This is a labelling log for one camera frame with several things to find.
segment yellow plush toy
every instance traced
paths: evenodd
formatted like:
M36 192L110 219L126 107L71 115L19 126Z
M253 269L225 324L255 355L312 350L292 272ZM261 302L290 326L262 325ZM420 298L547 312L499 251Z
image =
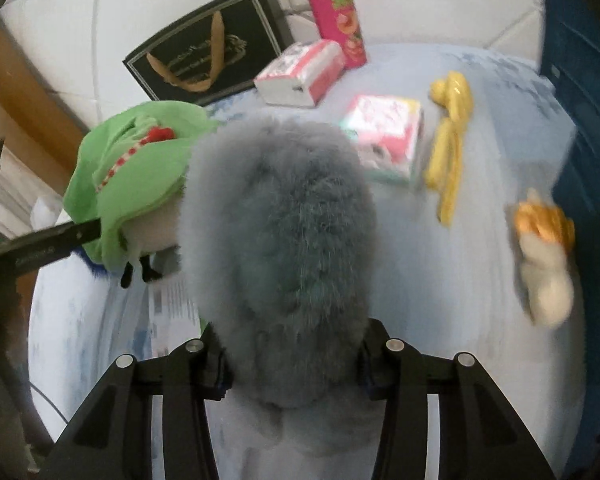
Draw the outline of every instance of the yellow plush toy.
M438 219L451 225L462 176L462 140L471 114L474 98L464 75L449 72L446 79L434 81L429 93L436 104L445 107L448 117L440 121L424 181L429 189L440 193Z

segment black gift bag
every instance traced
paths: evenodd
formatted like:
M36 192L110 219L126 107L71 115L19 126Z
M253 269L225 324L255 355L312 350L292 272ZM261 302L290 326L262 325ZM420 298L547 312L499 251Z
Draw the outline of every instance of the black gift bag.
M292 43L278 0L214 0L149 38L124 63L152 100L203 106L251 88Z

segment red polka dot ribbon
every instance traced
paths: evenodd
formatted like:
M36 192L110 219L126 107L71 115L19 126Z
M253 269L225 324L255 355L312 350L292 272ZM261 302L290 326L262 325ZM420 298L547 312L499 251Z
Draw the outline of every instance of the red polka dot ribbon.
M136 142L131 148L126 150L126 152L120 156L113 167L107 172L107 176L96 188L96 193L102 191L102 188L109 183L109 180L112 179L118 170L125 165L126 161L128 161L131 156L135 155L140 148L152 142L162 142L163 140L171 140L175 138L176 135L173 133L171 128L161 128L160 126L154 126L151 128L142 139L138 140L138 142Z

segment black plush feet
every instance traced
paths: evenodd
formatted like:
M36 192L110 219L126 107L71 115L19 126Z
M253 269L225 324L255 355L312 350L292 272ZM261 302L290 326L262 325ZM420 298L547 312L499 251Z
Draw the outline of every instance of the black plush feet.
M142 280L145 283L151 283L156 280L160 280L162 277L160 272L151 268L151 260L149 259L149 256L142 256L140 258L140 265L142 265ZM122 274L122 278L120 278L120 286L122 288L129 288L133 275L134 266L127 262L125 266L125 272Z
M149 256L142 256L142 258L140 258L140 265L142 265L142 280L145 283L154 282L162 277L160 272L151 268Z
M129 288L131 285L131 278L134 275L134 266L129 262L126 263L125 272L122 274L122 278L120 278L120 286L122 288Z

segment fur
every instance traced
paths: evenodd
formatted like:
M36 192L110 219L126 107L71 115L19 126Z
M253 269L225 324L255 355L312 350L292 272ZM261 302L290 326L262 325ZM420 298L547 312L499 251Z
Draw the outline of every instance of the fur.
M80 259L84 261L84 263L89 267L89 270L96 278L106 278L109 276L107 269L105 269L104 265L95 264L91 261L90 257L87 256L87 251L84 250L84 247L80 246L77 249L72 251L74 254L80 256Z
M226 348L234 394L282 411L268 418L307 453L379 431L382 407L355 383L375 229L334 126L256 118L194 147L178 232L192 299Z
M137 265L140 257L174 247L178 241L178 217L182 194L176 192L157 208L125 221L120 232L126 241L128 260Z

